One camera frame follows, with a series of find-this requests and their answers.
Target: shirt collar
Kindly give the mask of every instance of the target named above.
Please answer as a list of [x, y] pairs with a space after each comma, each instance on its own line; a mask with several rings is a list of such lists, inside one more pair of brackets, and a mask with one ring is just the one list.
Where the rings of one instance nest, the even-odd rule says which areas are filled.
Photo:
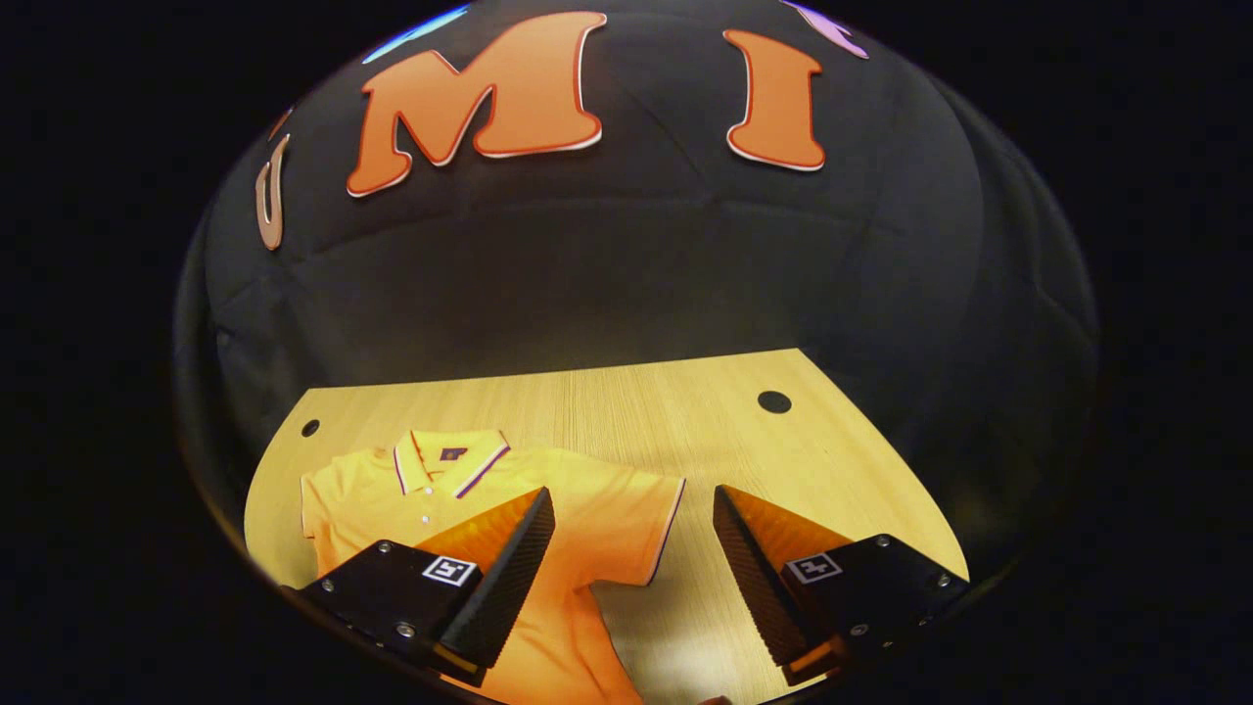
[[499, 431], [408, 431], [392, 447], [392, 465], [405, 495], [440, 492], [460, 500], [507, 452]]

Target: yellow polo shirt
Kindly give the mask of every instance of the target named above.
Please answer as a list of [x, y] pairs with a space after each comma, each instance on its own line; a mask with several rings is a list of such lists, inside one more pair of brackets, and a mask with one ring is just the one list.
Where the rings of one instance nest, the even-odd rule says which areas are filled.
[[301, 522], [321, 577], [375, 541], [417, 547], [548, 487], [556, 530], [514, 630], [480, 687], [457, 685], [515, 705], [640, 702], [590, 586], [653, 580], [684, 485], [569, 451], [514, 450], [495, 431], [413, 431], [302, 477]]

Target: wooden tabletop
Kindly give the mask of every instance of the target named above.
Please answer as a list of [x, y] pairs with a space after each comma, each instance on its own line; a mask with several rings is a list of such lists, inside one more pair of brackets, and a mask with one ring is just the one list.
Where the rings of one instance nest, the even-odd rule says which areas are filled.
[[[763, 392], [791, 401], [767, 412]], [[303, 436], [311, 421], [317, 432]], [[266, 451], [244, 511], [248, 551], [276, 582], [316, 577], [299, 483], [331, 458], [407, 430], [500, 430], [515, 448], [565, 448], [688, 481], [653, 584], [598, 584], [614, 647], [645, 702], [743, 705], [788, 687], [713, 531], [730, 485], [853, 541], [891, 533], [969, 580], [957, 538], [875, 427], [799, 349], [454, 382], [311, 389]]]

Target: wooden table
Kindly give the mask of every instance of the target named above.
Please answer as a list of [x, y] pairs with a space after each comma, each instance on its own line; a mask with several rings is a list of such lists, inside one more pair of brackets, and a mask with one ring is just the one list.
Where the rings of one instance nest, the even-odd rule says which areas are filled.
[[[771, 413], [762, 392], [786, 396]], [[302, 430], [318, 422], [315, 435]], [[248, 493], [252, 558], [278, 584], [315, 579], [298, 478], [405, 431], [501, 430], [515, 448], [566, 448], [688, 486], [648, 587], [598, 584], [614, 647], [645, 702], [798, 690], [771, 662], [714, 536], [730, 485], [851, 540], [891, 533], [969, 580], [957, 538], [875, 427], [799, 349], [516, 377], [311, 389], [269, 445]], [[648, 615], [648, 619], [638, 619]]]

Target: black background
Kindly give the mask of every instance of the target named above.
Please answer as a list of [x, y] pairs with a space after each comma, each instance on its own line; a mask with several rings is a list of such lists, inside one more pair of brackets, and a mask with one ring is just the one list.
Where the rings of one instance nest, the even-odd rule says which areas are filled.
[[[845, 700], [1233, 701], [1249, 13], [821, 5], [962, 91], [1035, 162], [1088, 254], [1106, 336], [1073, 517], [960, 629]], [[169, 338], [184, 247], [248, 140], [446, 6], [16, 8], [9, 104], [30, 124], [11, 144], [33, 157], [14, 167], [9, 297], [19, 701], [421, 701], [304, 624], [218, 532], [175, 448]]]

